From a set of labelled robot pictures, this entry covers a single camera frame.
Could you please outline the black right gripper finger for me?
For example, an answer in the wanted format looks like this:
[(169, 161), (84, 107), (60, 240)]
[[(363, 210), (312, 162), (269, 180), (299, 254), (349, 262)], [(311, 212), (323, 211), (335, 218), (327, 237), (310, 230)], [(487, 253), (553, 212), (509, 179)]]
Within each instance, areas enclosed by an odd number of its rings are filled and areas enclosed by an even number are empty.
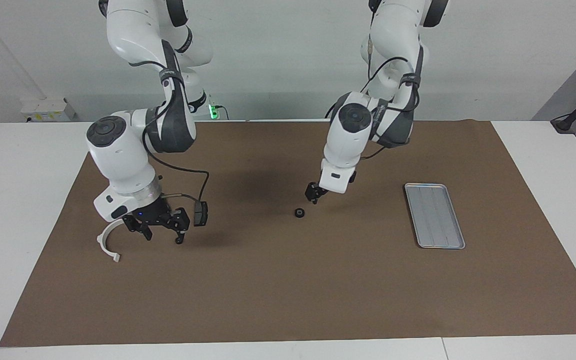
[(123, 215), (123, 223), (130, 232), (137, 232), (143, 235), (146, 241), (151, 241), (153, 233), (147, 223), (139, 221), (132, 214)]
[(169, 209), (167, 213), (167, 228), (176, 233), (176, 240), (185, 239), (185, 234), (189, 227), (190, 219), (185, 208)]

